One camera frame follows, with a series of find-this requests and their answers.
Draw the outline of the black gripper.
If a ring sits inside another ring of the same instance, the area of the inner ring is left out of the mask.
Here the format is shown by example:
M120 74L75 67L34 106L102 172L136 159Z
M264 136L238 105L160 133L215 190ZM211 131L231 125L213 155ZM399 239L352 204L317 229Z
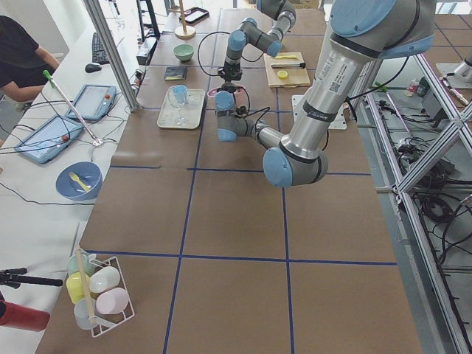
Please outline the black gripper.
M236 108L236 113L237 113L238 116L247 116L248 115L248 110L244 105L242 105L242 106Z
M242 78L240 64L225 63L217 70L217 75L225 82L240 81Z

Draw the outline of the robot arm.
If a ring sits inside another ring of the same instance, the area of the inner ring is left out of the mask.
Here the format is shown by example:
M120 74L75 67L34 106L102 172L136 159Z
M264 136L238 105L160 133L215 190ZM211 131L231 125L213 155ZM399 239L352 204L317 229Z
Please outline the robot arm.
M225 61L217 73L227 83L241 80L240 60L248 44L274 58L282 49L283 37L296 23L296 10L290 1L257 1L257 9L275 20L275 24L268 32L263 32L257 22L248 17L230 33Z
M258 141L266 148L263 172L276 187L321 180L328 161L318 145L364 65L425 52L433 42L435 8L435 1L335 1L316 78L296 107L291 131L282 134L239 117L232 93L221 89L215 95L219 140L248 136Z

